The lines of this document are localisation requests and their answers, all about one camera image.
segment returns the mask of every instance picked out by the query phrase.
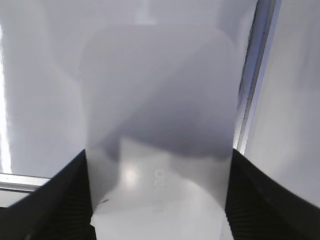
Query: white wall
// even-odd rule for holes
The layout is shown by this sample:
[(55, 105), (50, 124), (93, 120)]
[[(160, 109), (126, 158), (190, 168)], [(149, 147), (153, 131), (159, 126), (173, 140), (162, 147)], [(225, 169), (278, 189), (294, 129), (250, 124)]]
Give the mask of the white wall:
[(283, 0), (245, 155), (320, 207), (320, 2)]
[(28, 193), (0, 190), (0, 208), (7, 208), (27, 195)]
[(85, 147), (80, 85), (54, 58), (40, 1), (0, 0), (0, 32), (0, 172), (53, 177)]

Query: white surface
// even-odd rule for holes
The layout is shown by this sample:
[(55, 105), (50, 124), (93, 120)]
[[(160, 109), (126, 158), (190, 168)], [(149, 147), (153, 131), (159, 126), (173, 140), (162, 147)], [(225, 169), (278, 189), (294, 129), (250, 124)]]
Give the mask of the white surface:
[(3, 173), (53, 177), (85, 147), (80, 82), (55, 56), (70, 55), (54, 32), (69, 17), (51, 17), (49, 3), (0, 0)]
[(234, 240), (227, 217), (223, 219), (220, 240)]
[(83, 52), (91, 195), (108, 200), (92, 224), (98, 239), (220, 239), (256, 2), (153, 3), (151, 22)]
[(28, 193), (14, 192), (14, 191), (1, 191), (0, 190), (0, 208), (7, 208), (12, 204), (26, 197)]
[(319, 1), (282, 1), (245, 153), (268, 176), (318, 207), (319, 23)]

